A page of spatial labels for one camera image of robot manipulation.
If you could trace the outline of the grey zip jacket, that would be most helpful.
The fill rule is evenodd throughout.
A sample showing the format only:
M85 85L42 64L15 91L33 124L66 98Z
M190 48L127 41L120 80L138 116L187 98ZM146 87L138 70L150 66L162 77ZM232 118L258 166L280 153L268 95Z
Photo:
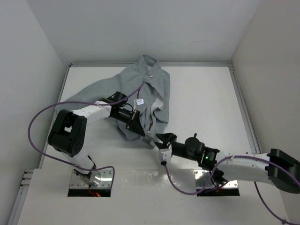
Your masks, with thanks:
M169 123L170 90L169 73L161 68L157 59L142 55L119 74L98 80L69 97L66 104L55 108L55 112L81 109L83 102L95 103L117 91L128 96L131 105L135 99L143 98L145 106L140 112L140 122L145 134L150 131L151 138L143 137L142 140L154 145L158 140L156 134L163 133Z

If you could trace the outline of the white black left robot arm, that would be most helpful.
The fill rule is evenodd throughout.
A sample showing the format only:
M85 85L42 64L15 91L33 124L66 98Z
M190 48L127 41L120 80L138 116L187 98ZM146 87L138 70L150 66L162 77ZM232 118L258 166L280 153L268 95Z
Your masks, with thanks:
M98 100L95 105L72 111L62 109L49 133L48 144L61 152L75 166L75 174L90 186L99 184L100 172L95 171L96 164L88 153L83 151L87 126L98 120L112 117L125 123L127 130L138 136L145 136L139 118L140 111L123 108L127 103L126 97L125 94L117 91L109 98Z

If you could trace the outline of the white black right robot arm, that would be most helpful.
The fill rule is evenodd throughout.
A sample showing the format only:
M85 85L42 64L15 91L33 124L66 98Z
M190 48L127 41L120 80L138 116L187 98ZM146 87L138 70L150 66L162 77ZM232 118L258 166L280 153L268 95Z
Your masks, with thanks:
M197 162L198 166L212 175L215 183L242 180L275 186L281 191L299 194L300 163L279 149L254 155L224 154L219 149L207 147L196 135L184 143L177 141L174 133L156 134L161 165L172 156Z

